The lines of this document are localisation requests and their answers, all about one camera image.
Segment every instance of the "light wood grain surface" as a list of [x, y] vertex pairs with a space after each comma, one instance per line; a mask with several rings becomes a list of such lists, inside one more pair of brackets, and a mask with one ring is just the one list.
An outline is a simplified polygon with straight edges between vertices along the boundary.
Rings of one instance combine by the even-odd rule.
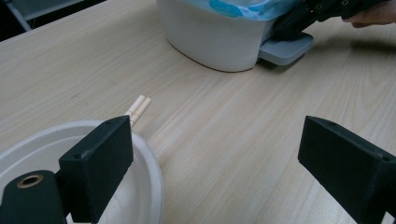
[[304, 117], [396, 154], [396, 27], [306, 31], [296, 63], [222, 73], [166, 41], [155, 1], [107, 0], [0, 43], [0, 150], [144, 94], [134, 131], [161, 165], [163, 223], [354, 223], [297, 161]]

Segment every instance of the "white plastic bowl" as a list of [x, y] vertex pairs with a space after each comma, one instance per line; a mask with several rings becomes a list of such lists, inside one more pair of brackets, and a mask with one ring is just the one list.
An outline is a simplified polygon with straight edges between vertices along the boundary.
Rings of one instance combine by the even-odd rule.
[[210, 68], [239, 72], [257, 62], [274, 21], [251, 21], [205, 11], [179, 0], [157, 0], [168, 41]]
[[[59, 125], [37, 133], [0, 154], [0, 198], [12, 179], [35, 170], [59, 170], [58, 159], [102, 121]], [[122, 179], [99, 224], [160, 224], [163, 179], [149, 146], [132, 133], [134, 162]], [[67, 217], [67, 223], [74, 223]]]

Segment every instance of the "white plastic bin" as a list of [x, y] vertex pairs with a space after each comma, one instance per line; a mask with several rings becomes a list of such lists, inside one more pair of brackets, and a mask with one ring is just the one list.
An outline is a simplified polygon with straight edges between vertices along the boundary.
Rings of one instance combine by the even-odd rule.
[[252, 68], [274, 23], [233, 19], [179, 0], [157, 4], [168, 41], [196, 62], [225, 72]]

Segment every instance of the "human hand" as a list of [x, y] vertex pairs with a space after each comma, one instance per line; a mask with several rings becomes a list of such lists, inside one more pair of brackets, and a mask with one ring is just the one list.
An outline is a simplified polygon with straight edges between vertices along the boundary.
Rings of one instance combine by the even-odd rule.
[[344, 21], [351, 22], [355, 28], [396, 22], [396, 0], [378, 3]]

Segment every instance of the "chopsticks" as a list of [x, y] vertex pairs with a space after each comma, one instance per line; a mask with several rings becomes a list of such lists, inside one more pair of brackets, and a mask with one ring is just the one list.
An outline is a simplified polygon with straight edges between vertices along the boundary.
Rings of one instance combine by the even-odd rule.
[[142, 117], [143, 113], [149, 107], [150, 103], [151, 103], [150, 98], [143, 95], [139, 95], [139, 97], [137, 97], [137, 99], [134, 101], [131, 107], [129, 107], [129, 109], [125, 112], [125, 115], [129, 115], [130, 117], [131, 129], [134, 127], [134, 125], [137, 123], [140, 117]]

